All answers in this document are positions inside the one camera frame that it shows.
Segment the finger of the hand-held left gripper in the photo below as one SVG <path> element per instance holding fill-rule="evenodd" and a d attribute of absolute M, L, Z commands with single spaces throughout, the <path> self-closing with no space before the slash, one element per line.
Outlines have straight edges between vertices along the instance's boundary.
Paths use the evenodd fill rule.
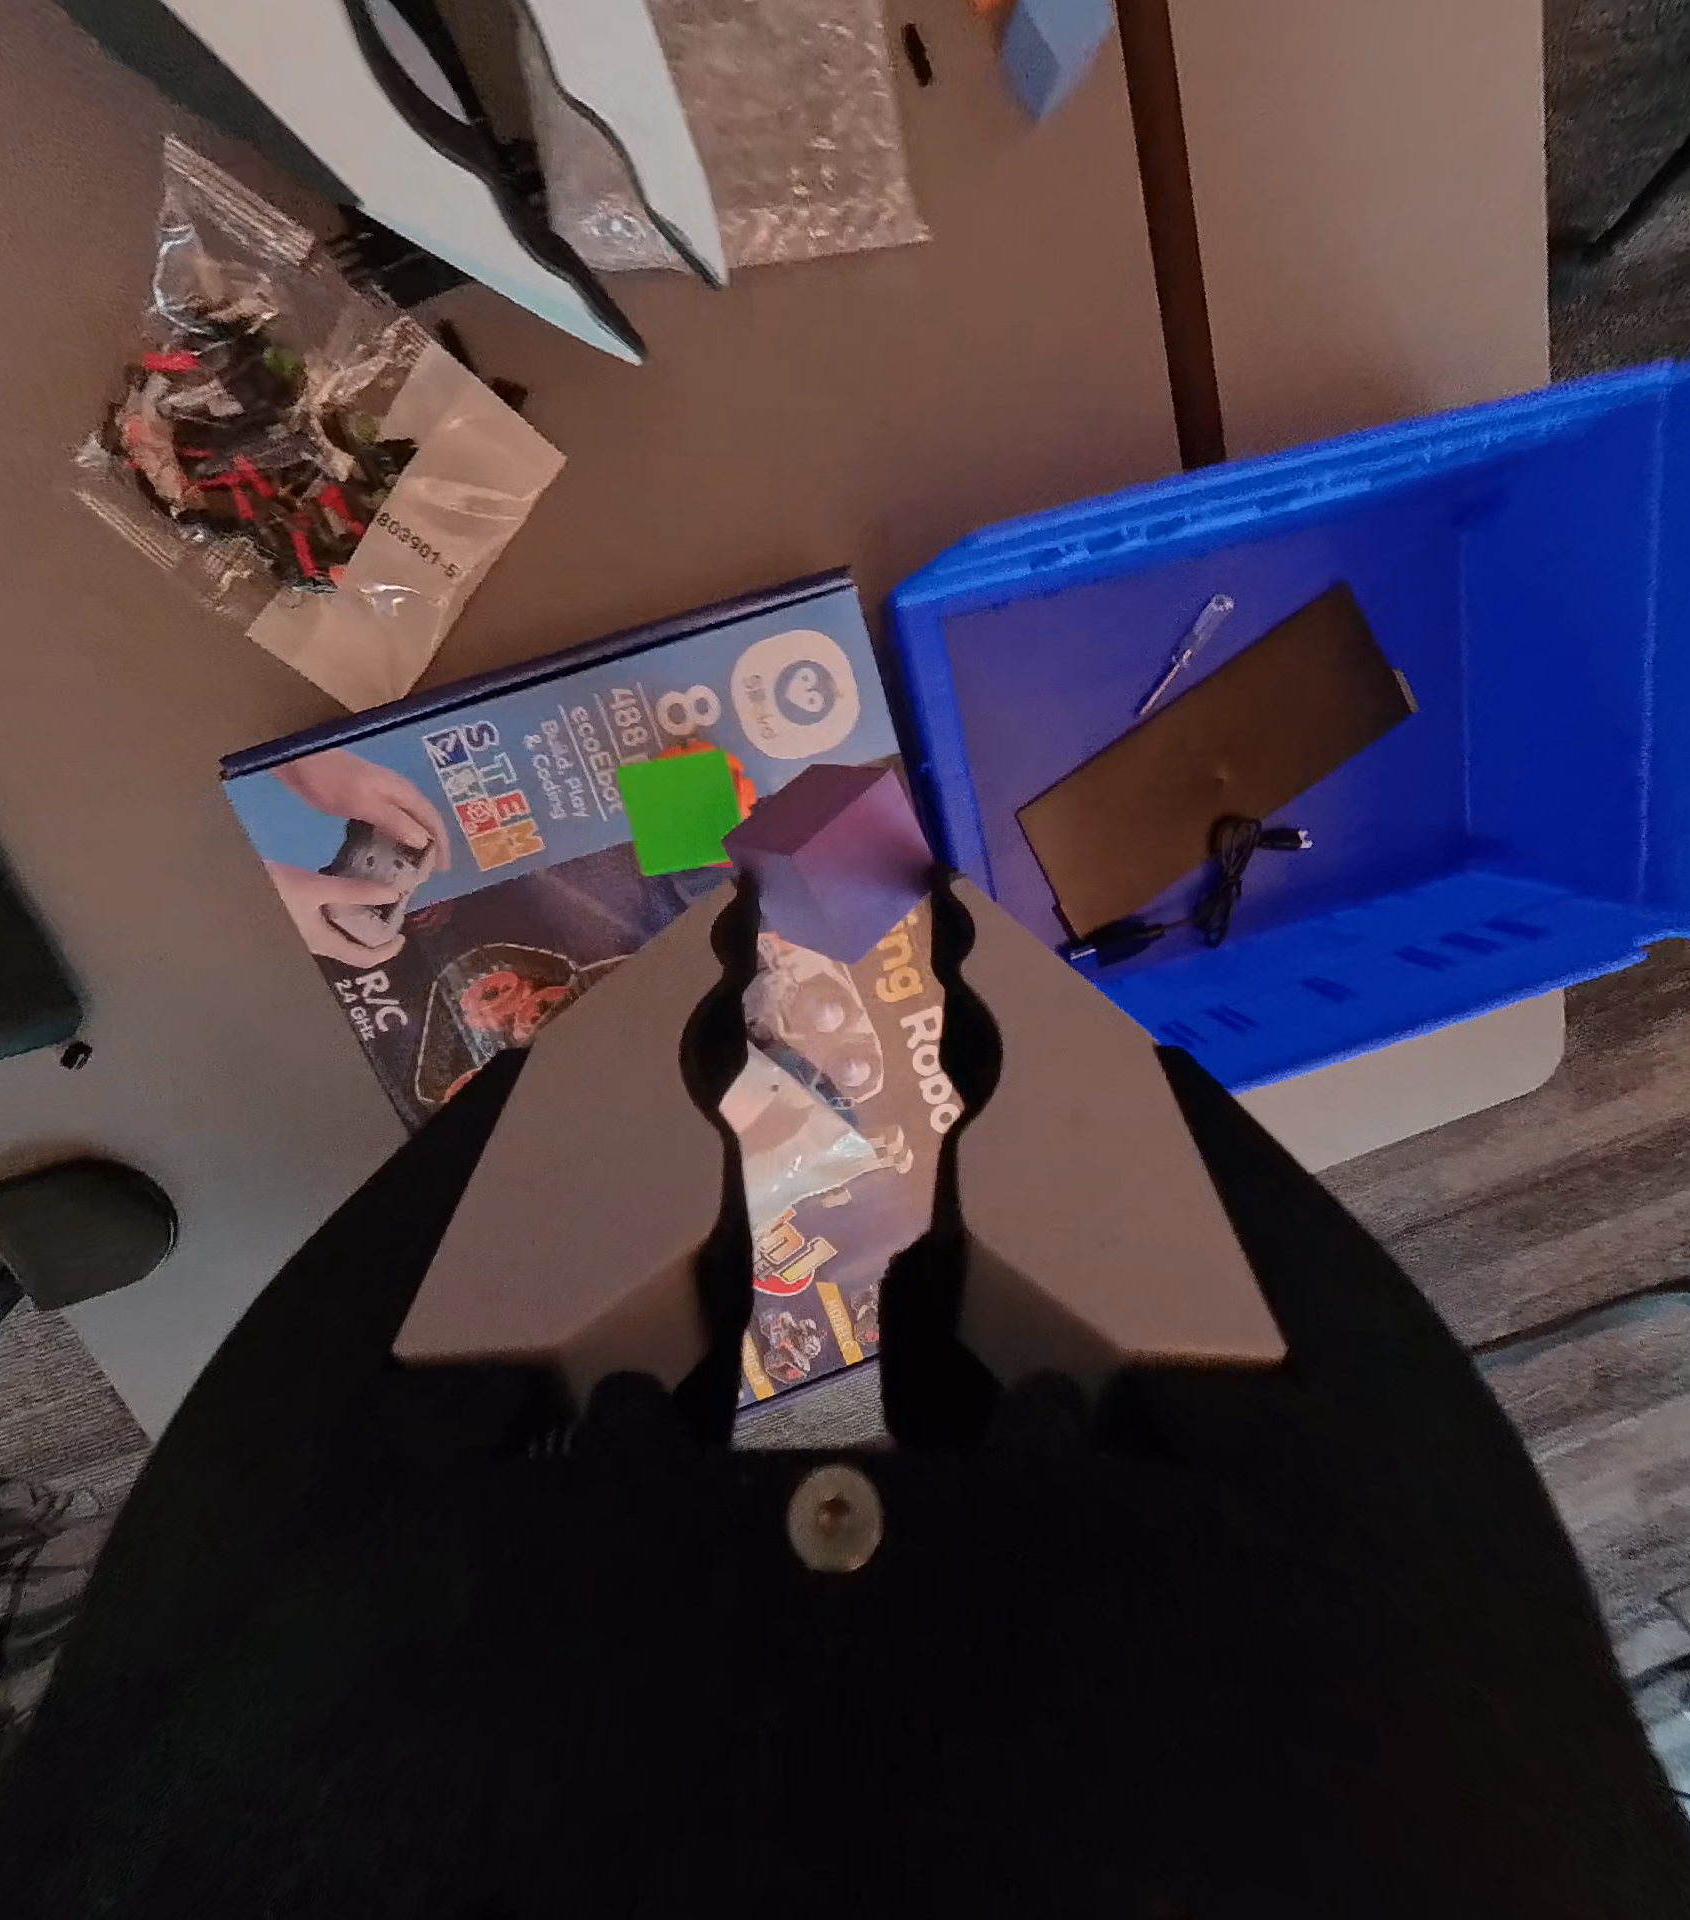
<path fill-rule="evenodd" d="M 712 184 L 644 2 L 525 2 L 552 92 L 618 157 L 656 233 L 707 287 L 731 269 Z"/>
<path fill-rule="evenodd" d="M 498 141 L 402 66 L 371 4 L 171 2 L 166 11 L 350 192 L 463 276 L 628 366 L 647 345 L 523 191 Z"/>

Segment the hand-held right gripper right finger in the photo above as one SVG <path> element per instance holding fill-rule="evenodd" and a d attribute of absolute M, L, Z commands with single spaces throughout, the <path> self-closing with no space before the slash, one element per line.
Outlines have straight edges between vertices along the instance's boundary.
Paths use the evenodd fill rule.
<path fill-rule="evenodd" d="M 930 969 L 952 1120 L 929 1226 L 882 1288 L 889 1436 L 974 1445 L 1044 1381 L 1092 1406 L 1139 1372 L 1280 1367 L 1287 1333 L 1149 1033 L 950 871 Z"/>

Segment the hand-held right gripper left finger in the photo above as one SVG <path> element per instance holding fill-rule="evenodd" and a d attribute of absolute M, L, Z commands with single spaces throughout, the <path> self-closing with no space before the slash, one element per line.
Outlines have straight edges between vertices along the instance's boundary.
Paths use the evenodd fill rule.
<path fill-rule="evenodd" d="M 759 888 L 696 901 L 525 1052 L 395 1342 L 412 1367 L 523 1364 L 572 1409 L 652 1379 L 733 1442 L 755 1309 L 745 1155 Z"/>

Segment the green wooden cube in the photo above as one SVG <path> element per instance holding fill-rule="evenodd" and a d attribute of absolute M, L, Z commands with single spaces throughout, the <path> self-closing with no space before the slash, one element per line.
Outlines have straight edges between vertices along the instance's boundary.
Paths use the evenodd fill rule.
<path fill-rule="evenodd" d="M 723 758 L 626 763 L 617 785 L 640 877 L 670 879 L 731 864 L 727 839 L 745 818 Z"/>

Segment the blue wooden cube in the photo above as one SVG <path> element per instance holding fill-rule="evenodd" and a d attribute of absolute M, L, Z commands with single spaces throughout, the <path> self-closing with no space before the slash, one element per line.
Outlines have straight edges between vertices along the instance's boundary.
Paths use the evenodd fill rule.
<path fill-rule="evenodd" d="M 1113 2 L 1011 4 L 998 59 L 1008 90 L 1031 122 L 1047 122 L 1073 98 L 1115 28 Z"/>

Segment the purple wooden cube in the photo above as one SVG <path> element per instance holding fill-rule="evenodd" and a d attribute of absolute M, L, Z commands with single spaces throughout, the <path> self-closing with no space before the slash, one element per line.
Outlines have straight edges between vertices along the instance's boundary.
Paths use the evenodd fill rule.
<path fill-rule="evenodd" d="M 723 848 L 756 890 L 762 931 L 839 964 L 904 924 L 939 868 L 903 777 L 885 764 L 807 767 Z"/>

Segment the small orange plastic wheel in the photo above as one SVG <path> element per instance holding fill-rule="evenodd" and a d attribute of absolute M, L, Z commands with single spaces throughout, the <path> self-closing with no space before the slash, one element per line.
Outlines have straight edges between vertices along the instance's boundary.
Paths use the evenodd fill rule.
<path fill-rule="evenodd" d="M 723 758 L 733 774 L 734 795 L 739 817 L 746 818 L 759 806 L 759 788 L 753 777 L 748 774 L 745 763 L 731 751 L 719 746 L 715 741 L 693 736 L 677 741 L 661 754 L 661 758 L 678 758 L 678 756 L 719 756 Z"/>

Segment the blue plastic storage bin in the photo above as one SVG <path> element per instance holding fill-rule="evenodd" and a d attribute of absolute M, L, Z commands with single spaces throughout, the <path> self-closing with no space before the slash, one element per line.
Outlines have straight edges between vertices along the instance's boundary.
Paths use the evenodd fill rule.
<path fill-rule="evenodd" d="M 889 604 L 945 857 L 1064 949 L 1020 806 L 1139 723 L 1215 595 L 1161 708 L 1336 583 L 1415 714 L 1079 969 L 1235 1092 L 1690 943 L 1690 358 L 998 522 Z"/>

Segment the clear bubble wrap sheet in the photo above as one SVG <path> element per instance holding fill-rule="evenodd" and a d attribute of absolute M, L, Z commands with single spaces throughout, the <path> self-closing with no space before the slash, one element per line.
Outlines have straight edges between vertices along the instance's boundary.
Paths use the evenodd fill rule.
<path fill-rule="evenodd" d="M 731 271 L 924 244 L 880 4 L 659 2 L 647 13 Z M 520 35 L 554 230 L 605 276 L 688 272 L 628 160 Z"/>

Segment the clear bag with white flap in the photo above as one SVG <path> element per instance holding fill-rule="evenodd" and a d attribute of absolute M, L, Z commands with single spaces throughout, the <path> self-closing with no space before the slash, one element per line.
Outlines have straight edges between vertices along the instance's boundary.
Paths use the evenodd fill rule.
<path fill-rule="evenodd" d="M 915 1151 L 889 1101 L 887 1045 L 852 969 L 762 931 L 743 996 L 745 1064 L 721 1115 L 756 1233 L 803 1204 L 900 1181 Z"/>

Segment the dark blue cardboard kit box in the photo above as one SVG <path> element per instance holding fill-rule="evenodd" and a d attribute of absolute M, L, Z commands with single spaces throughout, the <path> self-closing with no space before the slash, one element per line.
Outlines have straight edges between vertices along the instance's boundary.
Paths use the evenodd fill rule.
<path fill-rule="evenodd" d="M 705 738 L 759 805 L 814 763 L 903 774 L 850 572 L 835 570 L 497 670 L 222 764 L 222 788 L 381 1092 L 417 1134 L 497 1056 L 661 936 L 731 868 L 643 877 L 618 768 Z M 922 901 L 850 969 L 915 1151 L 839 1206 L 753 1231 L 739 1405 L 870 1364 L 891 1262 L 924 1233 L 955 1095 Z"/>

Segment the flat black rectangular panel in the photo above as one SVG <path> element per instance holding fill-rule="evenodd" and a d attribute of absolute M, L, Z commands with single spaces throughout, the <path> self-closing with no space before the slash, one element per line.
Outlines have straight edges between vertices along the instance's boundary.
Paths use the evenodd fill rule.
<path fill-rule="evenodd" d="M 1335 583 L 1018 810 L 1070 938 L 1136 923 L 1416 714 L 1361 599 Z"/>

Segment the small clear-handled screwdriver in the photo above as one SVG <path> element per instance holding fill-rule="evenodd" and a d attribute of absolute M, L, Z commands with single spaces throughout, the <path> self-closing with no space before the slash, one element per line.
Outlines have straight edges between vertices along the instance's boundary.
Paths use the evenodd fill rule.
<path fill-rule="evenodd" d="M 1165 706 L 1168 695 L 1184 678 L 1200 651 L 1206 648 L 1212 639 L 1217 639 L 1235 610 L 1237 600 L 1229 593 L 1215 593 L 1205 602 L 1178 640 L 1177 648 L 1168 654 L 1158 678 L 1149 686 L 1139 708 L 1134 708 L 1134 720 L 1142 723 Z"/>

